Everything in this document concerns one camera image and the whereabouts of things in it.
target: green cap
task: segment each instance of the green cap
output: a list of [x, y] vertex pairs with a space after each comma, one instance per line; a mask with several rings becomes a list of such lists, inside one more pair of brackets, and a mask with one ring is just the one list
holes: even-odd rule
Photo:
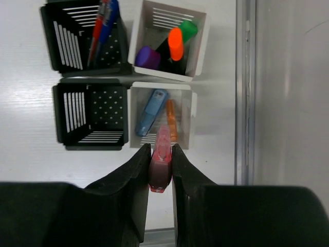
[[183, 21], [179, 28], [183, 35], [183, 43], [186, 43], [190, 38], [197, 34], [197, 26], [190, 21]]

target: orange marker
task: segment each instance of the orange marker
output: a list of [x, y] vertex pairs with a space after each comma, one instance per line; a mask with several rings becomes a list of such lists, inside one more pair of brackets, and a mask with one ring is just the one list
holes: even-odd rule
[[177, 135], [177, 125], [176, 125], [176, 117], [174, 110], [174, 101], [172, 99], [167, 100], [166, 108], [167, 108], [167, 122], [170, 129], [170, 141], [176, 142], [178, 140], [178, 135]]
[[170, 57], [173, 61], [173, 73], [185, 75], [184, 66], [184, 43], [183, 34], [181, 29], [174, 27], [169, 32], [168, 36], [168, 46], [170, 51]]

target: white basket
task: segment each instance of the white basket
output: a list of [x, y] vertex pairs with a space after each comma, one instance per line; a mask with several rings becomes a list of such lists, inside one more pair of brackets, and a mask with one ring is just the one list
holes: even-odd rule
[[161, 124], [167, 124], [167, 113], [164, 108], [153, 123], [145, 137], [135, 134], [136, 123], [154, 89], [165, 89], [174, 100], [175, 116], [177, 122], [178, 142], [181, 148], [189, 149], [194, 144], [194, 128], [197, 94], [188, 85], [164, 84], [153, 82], [134, 82], [128, 91], [129, 106], [129, 140], [131, 148], [140, 148], [145, 143], [153, 147], [156, 133]]
[[198, 33], [188, 41], [186, 76], [135, 66], [135, 72], [179, 81], [192, 81], [201, 74], [208, 40], [210, 18], [201, 6], [184, 2], [142, 0], [137, 6], [128, 62], [135, 64], [135, 58], [143, 46], [156, 49], [167, 37], [171, 28], [184, 20], [191, 20], [198, 27]]

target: storage bin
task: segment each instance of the storage bin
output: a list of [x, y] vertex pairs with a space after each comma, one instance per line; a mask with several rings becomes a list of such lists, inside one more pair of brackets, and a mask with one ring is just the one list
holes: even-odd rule
[[99, 0], [48, 0], [41, 8], [51, 65], [63, 77], [132, 73], [120, 13], [97, 66], [87, 69], [98, 5]]
[[53, 87], [57, 139], [67, 150], [121, 150], [127, 89], [118, 79], [68, 79]]
[[154, 89], [165, 89], [169, 92], [169, 98], [174, 100], [175, 106], [178, 132], [178, 142], [176, 143], [179, 143], [183, 149], [191, 148], [194, 144], [197, 94], [191, 90], [189, 85], [152, 82], [134, 82], [128, 92], [128, 98], [130, 99], [130, 147], [140, 148], [145, 143], [150, 143], [153, 147], [159, 127], [161, 124], [167, 124], [167, 113], [164, 108], [156, 118], [147, 136], [140, 137], [135, 134], [135, 126], [140, 120], [142, 111]]
[[136, 9], [128, 61], [135, 64], [139, 50], [150, 46], [154, 50], [168, 37], [173, 27], [179, 26], [184, 20], [192, 21], [198, 27], [198, 33], [185, 45], [188, 54], [186, 75], [162, 72], [134, 66], [135, 72], [164, 77], [180, 81], [192, 81], [200, 75], [206, 51], [210, 18], [202, 6], [175, 1], [142, 0]]

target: orange object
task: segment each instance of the orange object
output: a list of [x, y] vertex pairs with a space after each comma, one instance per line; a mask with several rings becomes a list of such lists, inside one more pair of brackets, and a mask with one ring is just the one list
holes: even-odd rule
[[176, 142], [178, 140], [178, 135], [177, 135], [174, 101], [172, 99], [167, 100], [166, 108], [167, 108], [167, 122], [170, 129], [170, 141]]
[[170, 50], [170, 56], [173, 61], [179, 61], [182, 59], [184, 54], [184, 43], [183, 43], [183, 34], [181, 29], [174, 27], [169, 32], [168, 36], [168, 45]]

